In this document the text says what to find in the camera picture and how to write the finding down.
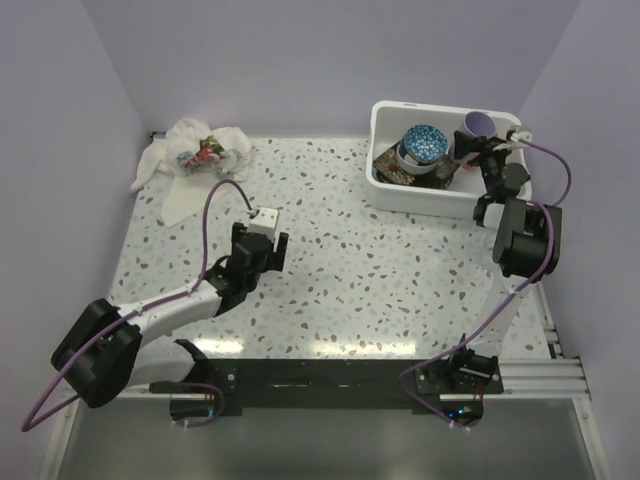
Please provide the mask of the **blue patterned small bowl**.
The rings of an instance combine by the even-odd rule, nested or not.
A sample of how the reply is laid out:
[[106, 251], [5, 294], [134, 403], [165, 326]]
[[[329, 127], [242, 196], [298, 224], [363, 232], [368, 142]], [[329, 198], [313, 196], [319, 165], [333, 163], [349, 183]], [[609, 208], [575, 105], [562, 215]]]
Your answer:
[[446, 135], [432, 125], [412, 126], [402, 138], [401, 157], [410, 157], [417, 164], [434, 164], [447, 152], [448, 139]]

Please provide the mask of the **cream bowl blue pattern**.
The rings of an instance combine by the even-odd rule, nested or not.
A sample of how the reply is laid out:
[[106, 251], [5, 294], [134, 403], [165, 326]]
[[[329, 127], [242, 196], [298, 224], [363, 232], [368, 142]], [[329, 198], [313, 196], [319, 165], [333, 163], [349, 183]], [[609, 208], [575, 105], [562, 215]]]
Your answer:
[[407, 173], [415, 176], [425, 175], [436, 168], [439, 158], [427, 163], [415, 160], [406, 149], [404, 142], [400, 141], [395, 149], [395, 157], [399, 166]]

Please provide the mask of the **black floral square plate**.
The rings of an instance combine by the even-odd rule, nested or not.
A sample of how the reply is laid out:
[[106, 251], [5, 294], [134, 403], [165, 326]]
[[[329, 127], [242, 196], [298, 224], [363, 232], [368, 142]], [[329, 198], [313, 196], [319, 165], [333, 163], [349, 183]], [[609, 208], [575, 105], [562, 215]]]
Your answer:
[[381, 182], [396, 186], [421, 189], [447, 190], [453, 183], [454, 175], [460, 167], [455, 165], [447, 154], [439, 159], [436, 168], [420, 176], [404, 171], [397, 163], [395, 149], [398, 143], [389, 147], [373, 161], [375, 178]]

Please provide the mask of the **orange plastic cup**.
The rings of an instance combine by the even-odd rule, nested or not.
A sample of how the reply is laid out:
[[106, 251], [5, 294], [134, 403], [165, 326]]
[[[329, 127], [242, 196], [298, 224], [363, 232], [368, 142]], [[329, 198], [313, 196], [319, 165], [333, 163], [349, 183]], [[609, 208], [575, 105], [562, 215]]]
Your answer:
[[450, 160], [457, 165], [458, 167], [462, 168], [464, 171], [468, 171], [468, 172], [472, 172], [474, 171], [477, 166], [474, 164], [475, 159], [477, 158], [477, 156], [479, 155], [478, 152], [470, 152], [467, 155], [463, 156], [463, 157], [456, 157], [455, 156], [455, 143], [452, 142], [451, 145], [449, 146], [449, 150], [448, 150], [448, 155]]

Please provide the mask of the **purple plastic cup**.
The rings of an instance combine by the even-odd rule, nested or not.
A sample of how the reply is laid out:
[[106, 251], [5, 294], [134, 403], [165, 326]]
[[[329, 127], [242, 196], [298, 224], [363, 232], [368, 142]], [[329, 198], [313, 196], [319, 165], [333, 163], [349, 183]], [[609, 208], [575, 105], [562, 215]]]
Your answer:
[[468, 112], [463, 118], [460, 130], [471, 137], [492, 138], [497, 133], [492, 118], [481, 111]]

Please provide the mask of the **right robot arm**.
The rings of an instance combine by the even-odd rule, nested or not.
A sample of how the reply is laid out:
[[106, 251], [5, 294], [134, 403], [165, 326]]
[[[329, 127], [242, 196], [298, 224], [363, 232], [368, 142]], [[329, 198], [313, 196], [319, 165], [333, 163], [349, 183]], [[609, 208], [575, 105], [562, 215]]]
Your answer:
[[484, 388], [501, 392], [499, 356], [518, 309], [544, 276], [559, 261], [562, 210], [536, 204], [520, 196], [530, 174], [520, 163], [507, 160], [515, 149], [529, 145], [526, 132], [510, 130], [507, 137], [454, 133], [453, 157], [478, 166], [486, 193], [478, 198], [473, 220], [486, 224], [490, 208], [500, 206], [492, 261], [497, 267], [479, 325], [461, 338], [461, 346], [448, 356], [443, 367], [446, 388], [456, 393], [475, 393]]

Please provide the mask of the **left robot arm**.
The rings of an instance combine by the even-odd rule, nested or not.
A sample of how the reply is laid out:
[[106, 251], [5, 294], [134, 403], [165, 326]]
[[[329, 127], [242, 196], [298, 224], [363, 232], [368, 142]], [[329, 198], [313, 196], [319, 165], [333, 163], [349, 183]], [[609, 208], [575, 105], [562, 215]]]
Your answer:
[[232, 227], [231, 253], [165, 297], [115, 306], [91, 302], [61, 341], [51, 364], [91, 408], [133, 385], [136, 357], [148, 343], [190, 323], [222, 315], [246, 300], [263, 273], [282, 271], [288, 244], [278, 213]]

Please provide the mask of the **white plastic bin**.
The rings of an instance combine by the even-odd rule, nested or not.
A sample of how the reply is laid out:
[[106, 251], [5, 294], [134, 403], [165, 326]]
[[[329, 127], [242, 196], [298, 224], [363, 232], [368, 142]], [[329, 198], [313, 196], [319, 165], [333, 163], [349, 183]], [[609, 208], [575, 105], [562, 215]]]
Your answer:
[[471, 220], [485, 185], [478, 168], [459, 169], [446, 190], [382, 183], [377, 179], [374, 160], [397, 143], [412, 126], [428, 124], [440, 129], [448, 139], [471, 110], [403, 101], [379, 101], [372, 107], [369, 152], [366, 160], [368, 201], [378, 210]]

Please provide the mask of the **white floral cloth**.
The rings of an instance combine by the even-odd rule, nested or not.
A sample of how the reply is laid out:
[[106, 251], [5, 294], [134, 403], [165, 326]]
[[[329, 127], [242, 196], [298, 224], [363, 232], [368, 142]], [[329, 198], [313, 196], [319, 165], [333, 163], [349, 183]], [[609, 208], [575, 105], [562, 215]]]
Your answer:
[[219, 181], [246, 180], [252, 156], [253, 145], [240, 128], [212, 129], [200, 120], [184, 118], [145, 148], [130, 190], [142, 190], [157, 173], [171, 177], [161, 221], [174, 226], [199, 213]]

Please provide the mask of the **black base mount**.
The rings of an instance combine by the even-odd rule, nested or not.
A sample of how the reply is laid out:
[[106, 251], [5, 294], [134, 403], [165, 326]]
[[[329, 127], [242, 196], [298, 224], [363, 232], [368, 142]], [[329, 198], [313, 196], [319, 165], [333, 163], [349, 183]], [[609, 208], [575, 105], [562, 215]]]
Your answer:
[[457, 354], [433, 363], [407, 359], [206, 359], [179, 382], [154, 382], [171, 397], [174, 420], [240, 416], [247, 409], [409, 410], [473, 426], [485, 395], [501, 394], [495, 358]]

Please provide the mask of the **aluminium frame rail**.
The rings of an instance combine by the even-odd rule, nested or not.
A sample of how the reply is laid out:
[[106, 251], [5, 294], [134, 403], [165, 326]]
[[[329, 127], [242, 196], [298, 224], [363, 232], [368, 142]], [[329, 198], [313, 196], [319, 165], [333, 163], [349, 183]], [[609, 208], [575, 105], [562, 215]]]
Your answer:
[[565, 358], [552, 325], [544, 325], [549, 359], [500, 361], [506, 397], [513, 399], [584, 400], [591, 397], [579, 358]]

